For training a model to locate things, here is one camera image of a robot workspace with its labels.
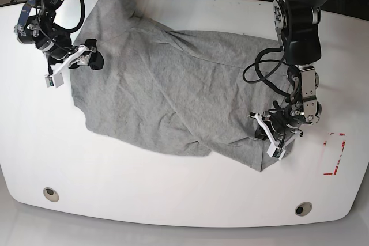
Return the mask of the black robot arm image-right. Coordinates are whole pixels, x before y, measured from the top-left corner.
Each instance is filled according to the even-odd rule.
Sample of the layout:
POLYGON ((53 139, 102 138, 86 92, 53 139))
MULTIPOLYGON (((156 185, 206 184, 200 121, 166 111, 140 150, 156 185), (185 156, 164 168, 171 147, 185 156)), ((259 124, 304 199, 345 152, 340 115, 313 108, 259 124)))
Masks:
POLYGON ((258 122, 256 139, 270 141, 267 150, 271 157, 281 158, 285 148, 297 137, 303 135, 300 126, 316 124, 322 112, 316 97, 319 77, 314 62, 320 60, 321 44, 318 25, 321 22, 321 6, 327 0, 274 0, 274 24, 280 43, 279 48, 267 48, 261 51, 252 67, 255 68, 258 81, 263 82, 279 95, 285 97, 286 106, 273 102, 273 108, 263 114, 251 113, 258 122), (260 64, 265 63, 267 54, 282 53, 277 66, 287 65, 287 79, 292 92, 278 89, 268 78, 276 72, 272 69, 262 74, 260 64))

